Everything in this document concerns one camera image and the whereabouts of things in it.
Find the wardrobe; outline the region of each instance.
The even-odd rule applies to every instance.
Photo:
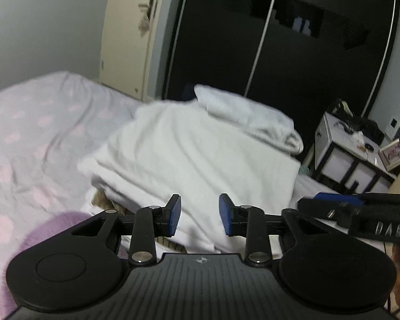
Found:
[[[399,0],[182,0],[162,97],[201,83],[275,107],[305,149],[336,99],[367,116],[391,53]]]

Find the nightstand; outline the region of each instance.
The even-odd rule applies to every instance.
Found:
[[[378,155],[379,146],[364,137],[374,151],[363,151],[344,131],[340,120],[325,113],[316,130],[313,178],[326,176],[342,193],[388,192],[396,176],[388,173]]]

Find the picture frame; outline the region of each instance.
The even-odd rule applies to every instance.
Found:
[[[379,157],[387,171],[400,165],[400,139],[397,138],[390,144],[381,148],[378,152]]]

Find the folded white towel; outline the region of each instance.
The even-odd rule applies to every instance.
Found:
[[[209,114],[236,123],[246,133],[292,155],[304,149],[293,120],[279,110],[210,86],[197,84],[194,92],[199,106]]]
[[[180,194],[176,243],[188,252],[240,252],[244,238],[225,235],[219,195],[280,214],[289,205],[299,163],[195,103],[160,101],[139,108],[79,169],[131,211],[136,203],[164,206]]]

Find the wall outlet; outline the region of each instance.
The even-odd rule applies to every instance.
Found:
[[[389,120],[389,123],[385,129],[385,134],[393,140],[395,137],[395,134],[397,133],[397,130],[400,128],[400,120],[392,116],[391,119]]]

